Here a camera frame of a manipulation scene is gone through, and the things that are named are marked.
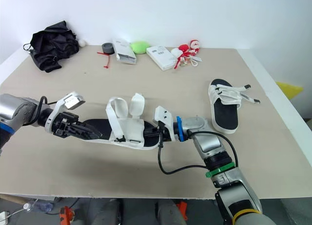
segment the sandal strap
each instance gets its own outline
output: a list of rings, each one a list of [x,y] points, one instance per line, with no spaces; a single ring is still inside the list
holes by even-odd
[[[237,105],[237,109],[241,107],[241,100],[243,98],[252,103],[260,103],[258,99],[253,99],[242,93],[242,91],[245,91],[250,87],[250,85],[245,85],[242,87],[231,87],[217,84],[215,88],[211,90],[210,97],[213,103],[215,103],[217,99],[220,99],[223,105]]]

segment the white wall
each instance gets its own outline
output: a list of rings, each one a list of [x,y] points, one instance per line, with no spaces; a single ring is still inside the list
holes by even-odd
[[[275,80],[301,85],[293,99],[312,117],[312,0],[0,0],[0,62],[32,34],[66,20],[79,38],[251,48]]]

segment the blue ring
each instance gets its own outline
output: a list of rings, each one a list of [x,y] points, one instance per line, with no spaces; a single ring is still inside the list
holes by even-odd
[[[11,133],[12,135],[15,133],[14,129],[6,124],[0,123],[0,129],[6,130],[7,132]]]
[[[177,121],[177,128],[179,130],[180,141],[183,142],[184,137],[183,137],[183,130],[182,130],[182,119],[180,118],[180,116],[176,117],[176,121]]]

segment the table surface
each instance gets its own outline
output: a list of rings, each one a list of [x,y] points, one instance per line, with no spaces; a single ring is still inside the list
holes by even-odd
[[[239,128],[227,135],[234,144],[240,168],[259,198],[312,196],[311,166],[283,120],[244,60],[233,49],[201,49],[198,67],[161,71],[147,56],[137,65],[121,64],[98,55],[101,46],[87,46],[66,60],[63,68],[45,73],[28,57],[2,84],[0,93],[49,101],[76,91],[86,103],[72,111],[80,120],[106,118],[112,96],[130,101],[134,93],[146,99],[142,118],[152,121],[161,105],[174,116],[196,115],[211,121],[208,85],[222,78],[233,86],[251,84],[247,92],[260,105],[243,101]],[[175,169],[203,164],[193,142],[165,143],[163,165]],[[216,189],[204,169],[188,169],[164,175],[158,168],[157,149],[132,150],[58,138],[44,128],[24,127],[3,148],[0,160],[0,192],[9,194],[134,197],[214,198]]]

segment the yellow ring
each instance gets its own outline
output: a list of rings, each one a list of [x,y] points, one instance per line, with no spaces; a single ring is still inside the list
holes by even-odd
[[[258,213],[260,214],[260,211],[256,210],[256,209],[243,209],[240,210],[239,212],[237,212],[234,217],[232,218],[232,224],[234,225],[236,222],[236,219],[238,218],[238,216],[242,215],[242,214],[246,214],[246,213]]]

